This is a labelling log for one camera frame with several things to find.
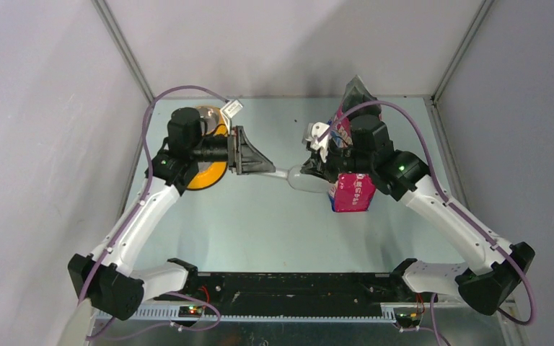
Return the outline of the pink blue pet food bag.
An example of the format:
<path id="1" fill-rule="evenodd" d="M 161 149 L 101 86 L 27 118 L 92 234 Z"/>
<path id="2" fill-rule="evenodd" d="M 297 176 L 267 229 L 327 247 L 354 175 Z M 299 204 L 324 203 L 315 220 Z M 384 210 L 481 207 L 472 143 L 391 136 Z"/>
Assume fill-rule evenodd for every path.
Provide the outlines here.
<path id="1" fill-rule="evenodd" d="M 338 154 L 344 154 L 342 159 L 346 164 L 339 169 L 337 180 L 328 193 L 331 208 L 335 213 L 365 212 L 374 197 L 376 188 L 366 173 L 367 160 L 356 148 L 357 143 L 354 139 L 357 137 L 358 129 L 367 120 L 371 125 L 376 125 L 382 120 L 382 107 L 370 105 L 347 117 L 344 114 L 359 104 L 375 99 L 376 97 L 367 89 L 361 77 L 356 75 L 346 84 L 340 105 L 328 121 L 329 124 L 336 120 L 340 121 L 330 131 L 330 149 Z"/>

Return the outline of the clear plastic scoop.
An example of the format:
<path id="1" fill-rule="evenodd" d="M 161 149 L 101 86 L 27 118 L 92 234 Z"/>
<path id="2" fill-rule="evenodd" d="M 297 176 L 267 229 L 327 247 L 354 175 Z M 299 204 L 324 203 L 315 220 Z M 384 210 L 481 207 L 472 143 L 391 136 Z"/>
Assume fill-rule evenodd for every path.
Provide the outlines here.
<path id="1" fill-rule="evenodd" d="M 333 183 L 320 177 L 303 174 L 301 168 L 300 165 L 288 169 L 276 168 L 274 172 L 260 173 L 260 176 L 283 180 L 293 190 L 302 192 L 326 194 L 332 189 Z"/>

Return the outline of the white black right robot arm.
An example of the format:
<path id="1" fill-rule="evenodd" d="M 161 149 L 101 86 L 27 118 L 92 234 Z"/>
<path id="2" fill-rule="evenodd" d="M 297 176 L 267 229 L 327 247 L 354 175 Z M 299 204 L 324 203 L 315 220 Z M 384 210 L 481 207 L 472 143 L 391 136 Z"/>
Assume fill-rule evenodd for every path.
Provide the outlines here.
<path id="1" fill-rule="evenodd" d="M 523 281 L 535 257 L 526 242 L 513 244 L 481 223 L 434 181 L 428 164 L 397 150 L 377 117 L 357 117 L 353 142 L 340 147 L 325 134 L 327 123 L 309 124 L 303 142 L 310 158 L 302 173 L 335 183 L 340 174 L 364 174 L 385 195 L 415 211 L 437 229 L 463 258 L 462 263 L 427 264 L 407 259 L 397 268 L 390 290 L 399 301 L 418 293 L 461 298 L 480 314 L 492 315 Z"/>

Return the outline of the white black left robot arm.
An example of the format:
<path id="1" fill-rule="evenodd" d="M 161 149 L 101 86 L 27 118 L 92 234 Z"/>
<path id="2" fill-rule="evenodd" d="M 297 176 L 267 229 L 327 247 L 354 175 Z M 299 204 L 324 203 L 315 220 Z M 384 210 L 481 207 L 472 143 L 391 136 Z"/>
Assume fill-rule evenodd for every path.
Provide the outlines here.
<path id="1" fill-rule="evenodd" d="M 205 162 L 225 163 L 238 175 L 276 172 L 273 162 L 249 142 L 243 127 L 227 134 L 211 133 L 199 109 L 175 110 L 136 202 L 90 254 L 71 258 L 68 271 L 80 299 L 89 299 L 93 308 L 125 321 L 144 301 L 171 291 L 182 300 L 196 297 L 199 281 L 194 265 L 170 259 L 148 270 L 133 267 L 159 221 Z"/>

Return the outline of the yellow double pet bowl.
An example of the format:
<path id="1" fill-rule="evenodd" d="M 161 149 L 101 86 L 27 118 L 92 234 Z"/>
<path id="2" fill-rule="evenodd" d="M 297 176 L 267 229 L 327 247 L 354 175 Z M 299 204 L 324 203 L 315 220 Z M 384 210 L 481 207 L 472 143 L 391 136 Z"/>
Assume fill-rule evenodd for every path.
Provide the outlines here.
<path id="1" fill-rule="evenodd" d="M 228 122 L 224 119 L 219 107 L 196 106 L 201 116 L 203 128 L 203 140 L 197 148 L 195 155 L 204 159 L 198 163 L 198 173 L 188 185 L 189 191 L 206 190 L 218 183 L 226 174 L 227 163 L 225 161 L 207 161 L 210 155 L 217 155 L 221 147 L 215 136 L 226 137 L 229 129 Z"/>

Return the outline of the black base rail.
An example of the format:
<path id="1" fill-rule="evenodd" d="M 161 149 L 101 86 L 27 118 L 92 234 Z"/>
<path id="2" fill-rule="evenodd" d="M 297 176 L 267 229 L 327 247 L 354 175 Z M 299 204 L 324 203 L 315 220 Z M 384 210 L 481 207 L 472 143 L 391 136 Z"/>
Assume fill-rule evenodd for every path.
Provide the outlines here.
<path id="1" fill-rule="evenodd" d="M 223 316 L 381 317 L 384 303 L 428 303 L 392 273 L 204 272 L 181 293 L 213 304 Z"/>

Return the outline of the aluminium frame rail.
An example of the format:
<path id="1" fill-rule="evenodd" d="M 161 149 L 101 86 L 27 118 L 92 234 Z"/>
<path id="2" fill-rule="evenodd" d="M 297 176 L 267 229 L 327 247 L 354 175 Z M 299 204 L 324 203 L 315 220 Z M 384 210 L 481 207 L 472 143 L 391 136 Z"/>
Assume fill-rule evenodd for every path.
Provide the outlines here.
<path id="1" fill-rule="evenodd" d="M 87 289 L 92 306 L 126 320 L 147 299 L 171 301 L 171 291 L 204 296 L 224 316 L 257 318 L 371 318 L 378 317 L 383 303 L 429 302 L 439 283 L 454 288 L 480 314 L 498 311 L 520 277 L 508 265 L 476 275 L 456 265 L 431 273 L 428 264 L 407 259 L 392 272 L 199 272 L 184 266 L 182 285 L 169 284 L 158 293 L 144 287 L 145 279 L 129 278 L 101 266 Z"/>

